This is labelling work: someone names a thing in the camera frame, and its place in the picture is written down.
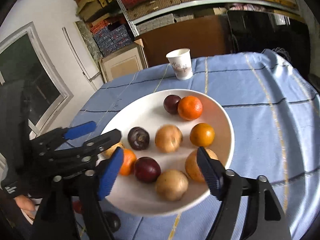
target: brown wooden panel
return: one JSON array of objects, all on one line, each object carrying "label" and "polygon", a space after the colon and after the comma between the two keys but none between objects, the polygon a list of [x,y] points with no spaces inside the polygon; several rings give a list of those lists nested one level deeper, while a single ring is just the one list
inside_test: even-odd
[{"label": "brown wooden panel", "polygon": [[164,26],[136,39],[143,41],[149,67],[167,63],[165,55],[175,49],[189,48],[191,58],[232,52],[228,20],[218,15]]}]

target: blue tablecloth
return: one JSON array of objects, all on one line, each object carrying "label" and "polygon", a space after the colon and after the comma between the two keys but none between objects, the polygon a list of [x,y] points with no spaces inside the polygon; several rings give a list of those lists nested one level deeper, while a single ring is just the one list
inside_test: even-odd
[{"label": "blue tablecloth", "polygon": [[[104,84],[71,126],[95,121],[97,129],[62,148],[81,146],[100,135],[125,106],[150,93],[191,89],[209,95],[227,111],[235,131],[231,169],[256,178],[266,175],[286,212],[293,239],[300,239],[320,210],[320,98],[287,61],[265,50],[192,60],[194,76],[175,78],[170,65],[155,66]],[[232,239],[239,239],[246,212],[241,202]],[[178,216],[143,218],[126,214],[107,200],[103,210],[118,214],[116,239],[205,239],[220,203],[209,196]],[[81,215],[77,216],[83,226]]]}]

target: white window frame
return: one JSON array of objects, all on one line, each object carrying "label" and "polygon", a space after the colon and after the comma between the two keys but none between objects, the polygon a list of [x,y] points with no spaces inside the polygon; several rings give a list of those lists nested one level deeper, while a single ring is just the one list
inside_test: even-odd
[{"label": "white window frame", "polygon": [[[16,40],[21,38],[23,35],[28,34],[30,42],[35,50],[36,55],[38,56],[39,61],[41,62],[44,70],[48,74],[52,83],[55,85],[57,90],[60,93],[60,96],[49,106],[44,115],[40,118],[37,124],[33,124],[29,120],[29,127],[33,132],[30,133],[30,139],[40,135],[42,132],[46,131],[49,128],[49,125],[52,124],[57,115],[61,112],[61,110],[67,105],[67,103],[73,98],[73,94],[64,83],[56,68],[52,64],[47,52],[45,51],[39,36],[36,32],[36,28],[33,22],[30,22],[20,29],[16,30],[14,33],[5,38],[2,42],[0,42],[0,54],[8,48],[11,44],[13,44]],[[0,72],[0,82],[4,83],[4,78]]]}]

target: paper cup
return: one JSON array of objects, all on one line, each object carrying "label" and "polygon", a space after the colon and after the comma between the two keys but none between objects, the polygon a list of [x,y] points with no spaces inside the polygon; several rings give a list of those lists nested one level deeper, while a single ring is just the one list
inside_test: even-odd
[{"label": "paper cup", "polygon": [[190,49],[176,49],[166,55],[177,79],[186,80],[192,77]]}]

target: tangerine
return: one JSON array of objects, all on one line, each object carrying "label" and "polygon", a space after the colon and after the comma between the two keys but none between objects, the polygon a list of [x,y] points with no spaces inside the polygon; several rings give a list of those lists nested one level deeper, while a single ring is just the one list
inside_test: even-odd
[{"label": "tangerine", "polygon": [[[218,160],[216,154],[209,149],[205,149],[211,159]],[[197,182],[204,182],[204,176],[197,164],[197,150],[194,150],[186,159],[185,169],[191,179]]]},{"label": "tangerine", "polygon": [[190,132],[190,141],[195,146],[209,146],[215,137],[214,129],[207,123],[198,123]]},{"label": "tangerine", "polygon": [[199,98],[186,96],[178,104],[178,114],[185,120],[192,121],[202,114],[202,103]]},{"label": "tangerine", "polygon": [[119,174],[123,176],[128,176],[133,171],[133,165],[137,160],[136,155],[132,150],[124,149],[123,150],[123,163],[119,170]]}]

